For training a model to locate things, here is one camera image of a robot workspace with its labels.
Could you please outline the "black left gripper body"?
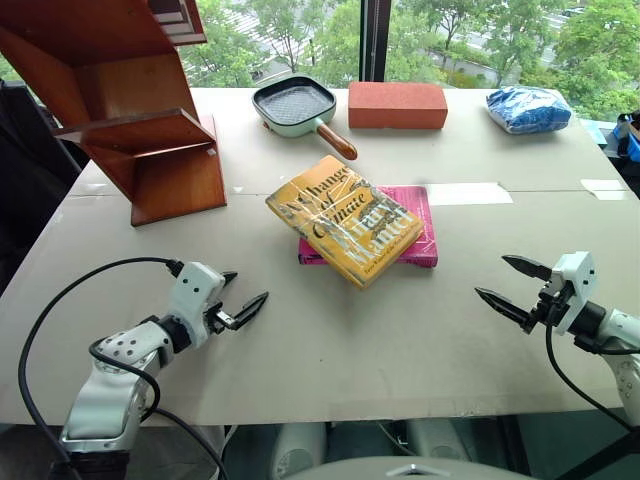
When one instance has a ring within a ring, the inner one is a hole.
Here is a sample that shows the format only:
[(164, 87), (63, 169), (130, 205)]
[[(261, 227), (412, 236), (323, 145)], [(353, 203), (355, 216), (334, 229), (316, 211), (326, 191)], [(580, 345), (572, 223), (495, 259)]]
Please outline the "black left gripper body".
[(205, 326), (209, 334), (221, 334), (224, 330), (235, 330), (236, 319), (225, 313), (223, 302), (217, 301), (205, 311)]

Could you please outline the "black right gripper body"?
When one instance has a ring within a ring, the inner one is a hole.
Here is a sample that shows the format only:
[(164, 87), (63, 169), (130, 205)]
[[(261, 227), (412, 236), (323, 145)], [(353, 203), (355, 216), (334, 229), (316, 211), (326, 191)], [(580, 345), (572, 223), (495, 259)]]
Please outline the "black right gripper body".
[(569, 308), (569, 300), (575, 295), (573, 282), (560, 278), (549, 278), (538, 292), (537, 303), (529, 314), (531, 332), (538, 324), (557, 327)]

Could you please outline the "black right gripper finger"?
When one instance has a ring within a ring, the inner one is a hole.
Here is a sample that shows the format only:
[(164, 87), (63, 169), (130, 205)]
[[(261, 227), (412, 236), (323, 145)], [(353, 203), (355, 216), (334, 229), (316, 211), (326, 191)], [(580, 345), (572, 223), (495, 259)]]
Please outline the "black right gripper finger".
[(502, 259), (518, 272), (548, 282), (552, 275), (552, 269), (542, 263), (519, 255), (503, 255)]
[(519, 325), (530, 334), (533, 329), (530, 313), (514, 305), (509, 299), (489, 289), (475, 287), (474, 290), (492, 309)]

